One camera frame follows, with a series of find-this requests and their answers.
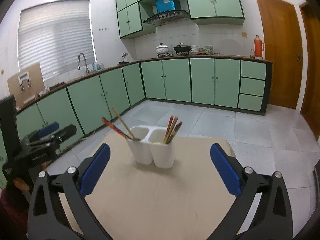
wooden table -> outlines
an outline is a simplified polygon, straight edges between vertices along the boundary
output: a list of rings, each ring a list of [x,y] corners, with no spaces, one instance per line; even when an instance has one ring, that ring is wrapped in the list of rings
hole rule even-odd
[[[114,132],[103,142],[111,158],[85,200],[114,240],[205,240],[235,200],[210,159],[216,142],[234,156],[224,139],[176,137],[176,160],[168,170],[136,163]],[[64,194],[60,197],[72,228],[81,233]]]

metal bolt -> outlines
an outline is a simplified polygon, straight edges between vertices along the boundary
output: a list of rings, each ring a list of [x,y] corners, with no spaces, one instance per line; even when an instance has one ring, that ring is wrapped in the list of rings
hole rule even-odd
[[[45,176],[45,171],[41,171],[40,173],[39,173],[39,177],[40,178],[43,178]]]
[[[282,177],[282,174],[281,174],[281,172],[276,171],[276,172],[275,172],[275,176],[279,179],[279,178]]]
[[[76,172],[76,168],[75,167],[70,167],[69,169],[68,169],[68,173],[69,174],[73,174],[73,173],[75,173]]]
[[[244,168],[245,173],[247,174],[252,174],[253,173],[253,169],[251,167],[245,167]]]

orange thermos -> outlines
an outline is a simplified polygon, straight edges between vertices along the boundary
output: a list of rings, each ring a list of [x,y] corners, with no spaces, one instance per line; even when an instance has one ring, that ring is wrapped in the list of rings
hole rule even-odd
[[[262,58],[262,51],[264,51],[264,42],[262,42],[259,35],[254,38],[254,51],[256,57]]]

faucet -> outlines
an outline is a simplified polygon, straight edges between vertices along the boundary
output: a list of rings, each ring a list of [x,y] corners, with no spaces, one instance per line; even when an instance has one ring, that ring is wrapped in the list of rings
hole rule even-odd
[[[82,54],[83,58],[84,58],[84,64],[85,64],[85,73],[86,74],[89,74],[89,69],[88,69],[88,66],[87,66],[87,61],[85,60],[85,56],[84,54],[81,52],[78,56],[78,70],[80,70],[80,55]]]

cooking pot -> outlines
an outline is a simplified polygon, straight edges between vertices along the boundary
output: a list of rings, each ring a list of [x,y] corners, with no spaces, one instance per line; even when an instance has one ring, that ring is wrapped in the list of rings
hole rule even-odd
[[[169,47],[167,45],[164,45],[162,43],[160,43],[160,45],[158,47],[156,47],[156,54],[165,54],[165,53],[169,53]]]
[[[177,52],[177,55],[181,52],[187,52],[189,54],[191,46],[185,45],[183,42],[181,42],[180,45],[173,47],[173,49]]]

